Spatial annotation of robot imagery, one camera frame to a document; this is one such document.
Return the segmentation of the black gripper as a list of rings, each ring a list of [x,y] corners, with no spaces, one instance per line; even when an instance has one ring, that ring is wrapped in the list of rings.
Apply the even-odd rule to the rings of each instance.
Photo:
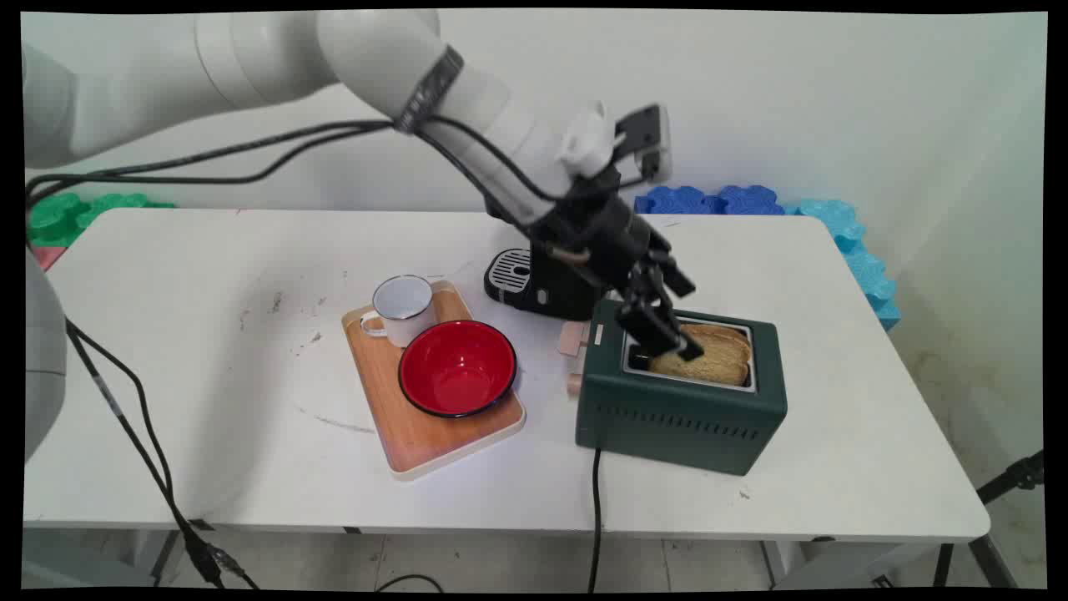
[[[631,276],[656,265],[663,284],[684,298],[697,286],[679,270],[668,240],[630,205],[610,191],[576,190],[531,225],[531,238],[597,288],[622,296],[617,323],[651,357],[676,354],[685,362],[704,355],[704,347],[684,332],[662,285],[633,285]]]

